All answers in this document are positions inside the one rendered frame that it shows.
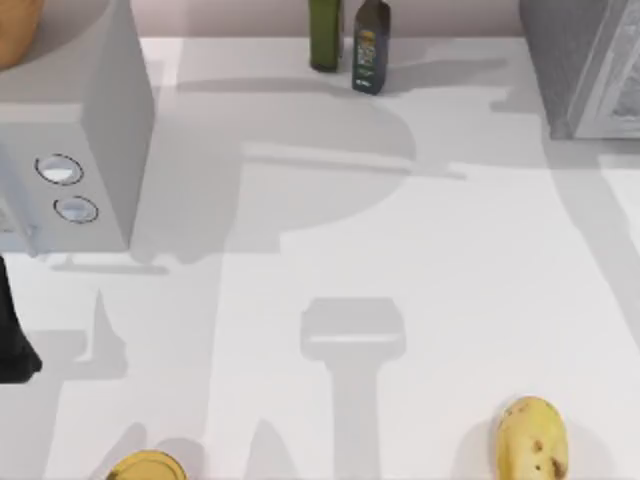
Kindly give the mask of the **olive green bottle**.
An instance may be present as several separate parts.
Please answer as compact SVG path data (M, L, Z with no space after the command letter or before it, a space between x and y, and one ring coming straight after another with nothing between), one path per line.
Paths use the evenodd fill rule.
M343 0L308 0L309 53L312 69L333 73L343 54Z

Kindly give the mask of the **small microwave knob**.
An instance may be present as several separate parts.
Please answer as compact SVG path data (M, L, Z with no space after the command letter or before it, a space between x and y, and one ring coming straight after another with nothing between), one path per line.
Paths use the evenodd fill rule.
M53 208L60 218L72 224L91 223L99 216L96 204L82 196L55 200Z

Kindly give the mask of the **pale microwave oven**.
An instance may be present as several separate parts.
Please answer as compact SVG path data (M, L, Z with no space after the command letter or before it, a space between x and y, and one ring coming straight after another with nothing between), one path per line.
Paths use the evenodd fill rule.
M131 0L44 0L28 55L0 72L0 253L126 250L154 122ZM80 182L39 176L35 159L55 153L80 163ZM53 203L71 196L98 218L60 218Z

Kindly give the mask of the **orange round object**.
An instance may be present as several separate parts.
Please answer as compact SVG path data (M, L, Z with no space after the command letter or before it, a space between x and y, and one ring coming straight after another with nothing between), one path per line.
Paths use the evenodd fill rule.
M18 64L34 39L44 0L0 0L0 70Z

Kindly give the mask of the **large microwave knob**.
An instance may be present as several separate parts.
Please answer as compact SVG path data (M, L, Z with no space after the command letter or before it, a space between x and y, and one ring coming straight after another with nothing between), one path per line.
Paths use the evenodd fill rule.
M34 167L42 179L54 185L74 185L84 177L84 170L80 163L60 153L36 158Z

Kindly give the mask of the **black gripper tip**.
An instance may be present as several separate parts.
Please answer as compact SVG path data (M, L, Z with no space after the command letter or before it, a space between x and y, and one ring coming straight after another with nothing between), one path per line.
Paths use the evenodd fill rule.
M42 370L15 311L4 258L0 255L0 384L23 384Z

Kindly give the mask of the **dark labelled bottle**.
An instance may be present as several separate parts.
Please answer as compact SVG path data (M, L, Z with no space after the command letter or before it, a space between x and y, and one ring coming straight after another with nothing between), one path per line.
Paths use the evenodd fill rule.
M351 86L378 95L386 81L391 8L384 0L364 0L356 12L353 34Z

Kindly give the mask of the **yellow spotted banana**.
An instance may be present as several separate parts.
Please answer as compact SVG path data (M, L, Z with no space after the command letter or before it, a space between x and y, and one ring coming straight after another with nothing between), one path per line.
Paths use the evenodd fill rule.
M544 398L514 400L495 437L497 480L567 480L568 434L555 406Z

